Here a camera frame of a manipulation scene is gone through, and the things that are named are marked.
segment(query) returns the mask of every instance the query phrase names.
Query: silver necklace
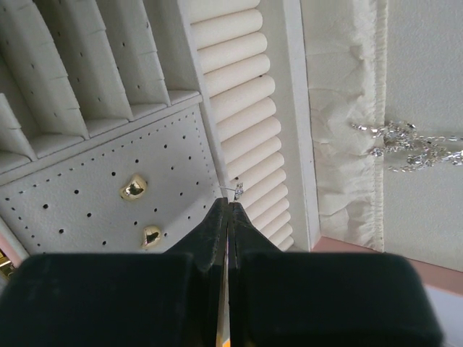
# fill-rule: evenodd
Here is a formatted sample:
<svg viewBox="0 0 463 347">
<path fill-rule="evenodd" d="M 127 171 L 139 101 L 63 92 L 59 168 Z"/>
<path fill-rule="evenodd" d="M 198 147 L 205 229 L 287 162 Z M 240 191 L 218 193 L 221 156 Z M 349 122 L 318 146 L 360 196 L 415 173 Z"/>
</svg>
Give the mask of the silver necklace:
<svg viewBox="0 0 463 347">
<path fill-rule="evenodd" d="M 433 167 L 437 163 L 463 165 L 463 150 L 451 152 L 439 142 L 463 142 L 463 137 L 431 136 L 418 134 L 415 125 L 405 121 L 388 121 L 383 127 L 352 124 L 354 129 L 371 132 L 373 139 L 383 138 L 384 147 L 374 147 L 370 154 L 381 157 L 387 153 L 412 152 L 405 166 L 389 166 L 394 172 L 415 172 Z"/>
</svg>

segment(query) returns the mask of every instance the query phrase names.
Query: white panel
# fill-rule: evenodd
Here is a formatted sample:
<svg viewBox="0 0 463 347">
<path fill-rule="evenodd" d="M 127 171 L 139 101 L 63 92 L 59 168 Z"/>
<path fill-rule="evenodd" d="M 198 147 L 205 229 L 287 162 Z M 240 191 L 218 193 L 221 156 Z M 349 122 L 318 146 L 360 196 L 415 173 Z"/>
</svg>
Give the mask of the white panel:
<svg viewBox="0 0 463 347">
<path fill-rule="evenodd" d="M 88 138 L 67 72 L 32 0 L 2 0 L 0 49 L 41 132 Z"/>
<path fill-rule="evenodd" d="M 270 117 L 222 142 L 225 163 L 231 163 L 233 160 L 277 135 L 280 131 L 280 122 L 275 117 Z"/>
<path fill-rule="evenodd" d="M 196 49 L 213 46 L 258 31 L 262 27 L 262 22 L 260 12 L 250 9 L 193 24 L 191 28 Z"/>
<path fill-rule="evenodd" d="M 238 61 L 227 67 L 209 72 L 204 76 L 209 97 L 262 76 L 270 69 L 270 60 L 265 54 Z"/>
<path fill-rule="evenodd" d="M 31 160 L 37 159 L 5 94 L 0 94 L 0 150 L 24 155 Z"/>
<path fill-rule="evenodd" d="M 97 0 L 130 105 L 169 105 L 143 0 Z"/>
<path fill-rule="evenodd" d="M 275 103 L 272 99 L 265 98 L 217 124 L 220 140 L 223 142 L 275 113 Z"/>
<path fill-rule="evenodd" d="M 148 188 L 128 202 L 119 189 L 134 173 Z M 219 196 L 195 106 L 0 187 L 0 216 L 31 254 L 144 252 L 146 226 L 163 234 L 149 252 L 163 252 Z"/>
<path fill-rule="evenodd" d="M 262 230 L 265 228 L 272 220 L 286 211 L 289 207 L 288 199 L 284 198 L 278 201 L 274 206 L 270 207 L 266 210 L 263 214 L 257 217 L 255 220 L 252 221 L 254 227 L 258 230 Z"/>
<path fill-rule="evenodd" d="M 232 179 L 236 179 L 236 177 L 241 175 L 246 170 L 249 170 L 265 158 L 269 157 L 275 152 L 278 152 L 280 148 L 280 139 L 278 137 L 272 137 L 268 141 L 265 141 L 262 145 L 257 146 L 253 150 L 250 150 L 246 154 L 228 164 L 226 167 L 228 169 L 229 176 Z"/>
<path fill-rule="evenodd" d="M 274 153 L 270 157 L 254 165 L 249 170 L 240 174 L 238 179 L 232 179 L 230 185 L 231 187 L 235 187 L 237 183 L 242 182 L 245 189 L 249 189 L 283 165 L 284 158 L 281 153 Z"/>
<path fill-rule="evenodd" d="M 245 193 L 241 196 L 239 202 L 244 208 L 248 208 L 265 194 L 269 193 L 273 188 L 277 187 L 285 179 L 286 173 L 280 168 L 270 176 L 265 177 L 251 189 L 245 189 Z"/>
<path fill-rule="evenodd" d="M 25 156 L 0 150 L 0 174 L 19 168 L 29 162 L 30 159 Z"/>
<path fill-rule="evenodd" d="M 431 1 L 427 6 L 417 0 L 387 2 L 386 116 L 406 119 L 426 135 L 461 137 L 463 2 Z M 378 51 L 379 57 L 385 54 Z M 463 149 L 461 142 L 446 145 L 452 151 Z M 442 163 L 411 174 L 384 170 L 383 185 L 375 187 L 376 198 L 369 201 L 377 203 L 377 218 L 383 206 L 384 236 L 379 227 L 375 234 L 384 237 L 385 252 L 463 272 L 462 169 Z M 373 235 L 373 227 L 368 230 Z M 463 346 L 462 307 L 459 319 L 453 321 L 459 340 L 448 346 Z"/>
<path fill-rule="evenodd" d="M 272 235 L 269 238 L 269 240 L 272 244 L 279 246 L 291 234 L 292 234 L 292 227 L 289 224 L 285 224 L 274 235 Z"/>
<path fill-rule="evenodd" d="M 262 33 L 253 33 L 241 38 L 200 49 L 201 68 L 204 74 L 238 61 L 256 56 L 267 49 L 267 38 Z"/>
<path fill-rule="evenodd" d="M 227 90 L 211 98 L 211 105 L 219 123 L 224 119 L 244 110 L 246 107 L 272 95 L 275 91 L 275 82 L 268 75 L 263 75 L 252 81 L 243 83 L 238 87 Z"/>
<path fill-rule="evenodd" d="M 267 224 L 267 226 L 264 229 L 262 229 L 260 232 L 266 238 L 269 238 L 272 235 L 274 235 L 282 226 L 284 226 L 290 220 L 291 220 L 291 215 L 289 214 L 288 211 L 284 211 L 278 217 L 273 219 L 269 224 Z"/>
<path fill-rule="evenodd" d="M 209 20 L 225 14 L 253 9 L 260 0 L 189 0 L 188 15 L 191 23 Z"/>
<path fill-rule="evenodd" d="M 278 185 L 275 189 L 272 189 L 269 193 L 249 206 L 246 209 L 247 216 L 250 220 L 255 220 L 259 215 L 264 213 L 287 195 L 288 188 L 284 184 Z"/>
<path fill-rule="evenodd" d="M 0 55 L 0 93 L 5 94 L 15 118 L 21 125 L 21 130 L 28 138 L 40 134 L 40 129 L 35 121 L 26 100 L 22 96 L 21 90 L 18 88 L 13 79 L 11 72 Z"/>
<path fill-rule="evenodd" d="M 36 0 L 85 119 L 133 119 L 95 0 Z"/>
<path fill-rule="evenodd" d="M 285 252 L 294 244 L 294 239 L 288 236 L 283 242 L 281 242 L 277 247 Z"/>
</svg>

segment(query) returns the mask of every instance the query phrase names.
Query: gold earring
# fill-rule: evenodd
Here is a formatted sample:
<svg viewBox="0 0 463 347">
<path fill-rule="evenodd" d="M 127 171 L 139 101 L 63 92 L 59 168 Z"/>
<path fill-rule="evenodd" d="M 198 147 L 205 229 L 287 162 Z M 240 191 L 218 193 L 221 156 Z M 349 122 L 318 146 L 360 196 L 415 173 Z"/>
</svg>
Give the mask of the gold earring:
<svg viewBox="0 0 463 347">
<path fill-rule="evenodd" d="M 143 249 L 148 249 L 157 245 L 160 240 L 161 230 L 157 226 L 147 226 L 143 229 Z"/>
<path fill-rule="evenodd" d="M 133 201 L 141 198 L 148 188 L 146 181 L 138 173 L 132 176 L 130 182 L 119 190 L 125 200 Z"/>
</svg>

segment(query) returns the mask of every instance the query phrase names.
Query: ruffled fabric lining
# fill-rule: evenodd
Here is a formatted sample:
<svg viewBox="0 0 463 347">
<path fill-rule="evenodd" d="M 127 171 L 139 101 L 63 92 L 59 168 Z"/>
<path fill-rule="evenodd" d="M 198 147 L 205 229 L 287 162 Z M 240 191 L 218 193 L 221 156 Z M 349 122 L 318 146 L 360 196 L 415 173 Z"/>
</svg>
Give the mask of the ruffled fabric lining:
<svg viewBox="0 0 463 347">
<path fill-rule="evenodd" d="M 383 124 L 387 0 L 302 1 L 320 227 L 382 252 L 383 159 L 350 124 Z"/>
</svg>

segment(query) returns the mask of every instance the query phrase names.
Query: silver chain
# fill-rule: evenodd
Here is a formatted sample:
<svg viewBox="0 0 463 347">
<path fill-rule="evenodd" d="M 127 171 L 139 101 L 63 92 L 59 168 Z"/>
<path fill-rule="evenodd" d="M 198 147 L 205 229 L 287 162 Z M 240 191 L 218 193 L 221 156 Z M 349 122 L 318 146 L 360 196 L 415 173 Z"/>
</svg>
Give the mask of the silver chain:
<svg viewBox="0 0 463 347">
<path fill-rule="evenodd" d="M 370 127 L 352 124 L 354 129 L 371 132 L 373 139 L 383 138 L 384 147 L 374 147 L 370 154 L 381 157 L 387 153 L 413 152 L 407 156 L 405 166 L 389 166 L 394 172 L 415 172 L 433 167 L 437 163 L 451 163 L 455 166 L 463 165 L 463 151 L 449 151 L 445 146 L 436 142 L 463 142 L 458 136 L 419 135 L 415 125 L 405 121 L 389 121 L 383 127 Z"/>
</svg>

